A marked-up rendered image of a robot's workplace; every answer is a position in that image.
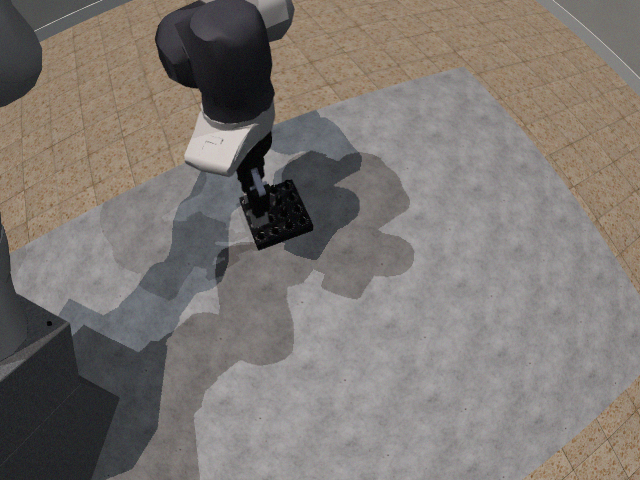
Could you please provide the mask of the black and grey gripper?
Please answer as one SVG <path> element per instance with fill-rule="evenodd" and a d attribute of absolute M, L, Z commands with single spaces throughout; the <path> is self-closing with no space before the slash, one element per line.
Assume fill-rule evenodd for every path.
<path fill-rule="evenodd" d="M 245 201 L 244 206 L 248 212 L 248 216 L 251 217 L 254 229 L 269 223 L 267 211 L 270 211 L 270 193 L 272 189 L 266 181 L 262 182 L 262 178 L 265 176 L 263 167 L 265 165 L 264 156 L 269 151 L 271 144 L 272 132 L 270 131 L 262 141 L 257 142 L 248 152 L 237 168 L 237 178 L 241 182 Z"/>

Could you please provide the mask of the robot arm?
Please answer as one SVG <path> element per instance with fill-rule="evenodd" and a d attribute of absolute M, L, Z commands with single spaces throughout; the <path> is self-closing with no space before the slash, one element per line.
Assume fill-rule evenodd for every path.
<path fill-rule="evenodd" d="M 184 155 L 187 165 L 231 177 L 272 130 L 269 42 L 283 38 L 294 10 L 292 0 L 198 0 L 159 23 L 155 43 L 168 77 L 202 93 Z M 41 71 L 42 47 L 35 31 L 11 0 L 0 0 L 0 107 L 26 95 Z M 0 213 L 0 361 L 27 338 L 28 317 L 10 272 Z"/>

